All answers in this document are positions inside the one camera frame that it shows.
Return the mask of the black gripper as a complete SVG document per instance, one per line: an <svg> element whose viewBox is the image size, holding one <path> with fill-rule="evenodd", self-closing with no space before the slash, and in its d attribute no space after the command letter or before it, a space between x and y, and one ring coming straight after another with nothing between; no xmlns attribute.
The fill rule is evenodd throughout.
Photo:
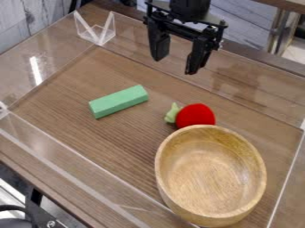
<svg viewBox="0 0 305 228"><path fill-rule="evenodd" d="M212 50L218 50L229 24L210 13L212 0L146 0L147 37L151 57L169 55L170 36L193 42L185 74L193 75L206 65Z"/></svg>

